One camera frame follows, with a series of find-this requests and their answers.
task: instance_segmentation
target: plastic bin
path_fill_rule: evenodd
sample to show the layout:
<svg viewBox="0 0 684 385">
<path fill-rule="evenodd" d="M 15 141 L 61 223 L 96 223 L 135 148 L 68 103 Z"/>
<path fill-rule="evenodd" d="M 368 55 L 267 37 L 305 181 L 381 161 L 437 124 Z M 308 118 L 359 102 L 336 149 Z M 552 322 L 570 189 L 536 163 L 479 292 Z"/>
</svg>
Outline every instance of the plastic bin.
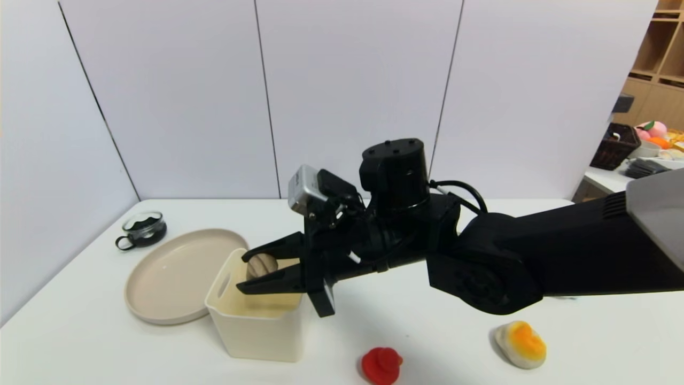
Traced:
<svg viewBox="0 0 684 385">
<path fill-rule="evenodd" d="M 313 306 L 308 295 L 245 295 L 236 284 L 245 280 L 245 249 L 237 249 L 218 273 L 205 304 L 231 357 L 297 362 Z M 279 260 L 278 268 L 298 260 Z"/>
</svg>

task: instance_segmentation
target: red rubber duck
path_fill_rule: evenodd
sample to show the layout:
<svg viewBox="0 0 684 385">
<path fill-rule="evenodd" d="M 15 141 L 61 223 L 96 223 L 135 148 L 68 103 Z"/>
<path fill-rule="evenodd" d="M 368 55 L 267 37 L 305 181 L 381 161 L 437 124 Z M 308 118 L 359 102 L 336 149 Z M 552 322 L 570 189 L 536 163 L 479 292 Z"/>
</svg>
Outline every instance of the red rubber duck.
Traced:
<svg viewBox="0 0 684 385">
<path fill-rule="evenodd" d="M 361 369 L 375 385 L 392 385 L 399 378 L 399 366 L 404 359 L 391 347 L 371 349 L 361 359 Z"/>
</svg>

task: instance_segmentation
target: white wall panel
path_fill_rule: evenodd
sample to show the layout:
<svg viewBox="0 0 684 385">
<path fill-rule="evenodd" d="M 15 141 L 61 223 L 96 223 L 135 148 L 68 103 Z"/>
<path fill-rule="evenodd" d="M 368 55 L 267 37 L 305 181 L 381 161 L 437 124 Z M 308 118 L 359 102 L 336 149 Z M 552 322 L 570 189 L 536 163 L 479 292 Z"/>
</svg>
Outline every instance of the white wall panel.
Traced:
<svg viewBox="0 0 684 385">
<path fill-rule="evenodd" d="M 253 0 L 63 0 L 141 198 L 278 197 Z"/>
<path fill-rule="evenodd" d="M 257 0 L 283 197 L 302 163 L 360 188 L 361 152 L 432 156 L 460 0 Z"/>
<path fill-rule="evenodd" d="M 57 2 L 2 6 L 0 323 L 137 202 Z"/>
<path fill-rule="evenodd" d="M 466 0 L 431 177 L 569 198 L 655 0 Z"/>
</svg>

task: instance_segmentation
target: black robotic arm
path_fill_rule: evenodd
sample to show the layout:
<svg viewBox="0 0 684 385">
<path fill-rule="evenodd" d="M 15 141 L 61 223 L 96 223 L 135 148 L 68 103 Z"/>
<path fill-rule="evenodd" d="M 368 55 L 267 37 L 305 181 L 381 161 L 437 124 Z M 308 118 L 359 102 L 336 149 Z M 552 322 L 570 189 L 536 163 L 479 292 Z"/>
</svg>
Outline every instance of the black robotic arm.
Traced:
<svg viewBox="0 0 684 385">
<path fill-rule="evenodd" d="M 318 315 L 329 316 L 339 280 L 425 260 L 431 286 L 492 314 L 516 312 L 545 295 L 684 290 L 681 240 L 644 229 L 648 220 L 633 218 L 625 192 L 519 218 L 489 213 L 481 199 L 475 208 L 454 194 L 430 193 L 439 183 L 428 182 L 418 139 L 368 148 L 359 174 L 371 193 L 367 207 L 354 185 L 302 166 L 289 182 L 289 205 L 304 216 L 304 233 L 243 256 L 247 262 L 267 253 L 300 263 L 238 289 L 307 293 Z M 466 205 L 478 215 L 456 234 Z M 681 204 L 672 209 L 684 210 Z M 684 229 L 684 215 L 674 218 L 679 224 L 670 225 Z"/>
</svg>

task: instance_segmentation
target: black cable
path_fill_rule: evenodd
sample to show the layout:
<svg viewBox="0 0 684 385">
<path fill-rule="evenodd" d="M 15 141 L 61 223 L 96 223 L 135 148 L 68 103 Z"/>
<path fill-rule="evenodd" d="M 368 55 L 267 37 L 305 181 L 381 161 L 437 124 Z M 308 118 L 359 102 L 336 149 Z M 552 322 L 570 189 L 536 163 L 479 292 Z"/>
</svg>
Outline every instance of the black cable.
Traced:
<svg viewBox="0 0 684 385">
<path fill-rule="evenodd" d="M 477 208 L 477 206 L 475 206 L 475 205 L 473 205 L 472 203 L 468 202 L 467 200 L 465 200 L 465 199 L 459 197 L 458 195 L 454 194 L 453 192 L 449 191 L 449 192 L 447 193 L 447 195 L 451 195 L 452 197 L 456 197 L 456 198 L 458 199 L 458 201 L 459 201 L 458 203 L 460 203 L 461 206 L 465 206 L 465 208 L 467 208 L 468 210 L 470 210 L 470 211 L 476 213 L 477 215 L 482 214 L 482 210 L 480 210 L 479 208 Z"/>
<path fill-rule="evenodd" d="M 434 180 L 431 180 L 429 185 L 430 185 L 430 188 L 437 188 L 437 186 L 461 187 L 462 189 L 468 191 L 473 196 L 473 198 L 475 198 L 475 200 L 477 201 L 477 204 L 479 205 L 479 209 L 482 212 L 485 212 L 485 213 L 489 212 L 489 211 L 487 211 L 487 204 L 484 203 L 484 199 L 482 199 L 482 196 L 479 194 L 479 192 L 474 187 L 472 187 L 471 185 L 469 185 L 467 183 L 464 183 L 464 182 L 461 182 L 458 180 L 442 180 L 439 182 L 435 182 Z M 461 200 L 462 200 L 462 204 L 464 206 L 466 206 L 467 208 L 472 210 L 472 208 L 468 207 L 468 205 L 467 205 L 467 204 L 470 204 L 468 201 L 465 201 L 463 199 L 461 199 Z"/>
</svg>

